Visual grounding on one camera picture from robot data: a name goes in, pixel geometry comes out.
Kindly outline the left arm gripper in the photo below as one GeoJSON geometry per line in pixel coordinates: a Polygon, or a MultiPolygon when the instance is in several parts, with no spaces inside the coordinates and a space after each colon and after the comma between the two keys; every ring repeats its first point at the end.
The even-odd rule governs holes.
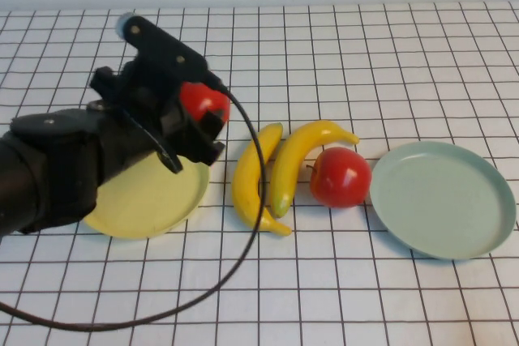
{"type": "Polygon", "coordinates": [[[217,141],[228,121],[223,109],[207,110],[196,120],[180,100],[182,82],[144,60],[128,62],[120,73],[97,68],[90,81],[107,105],[123,113],[144,134],[165,166],[184,157],[212,165],[225,146],[217,141]]]}

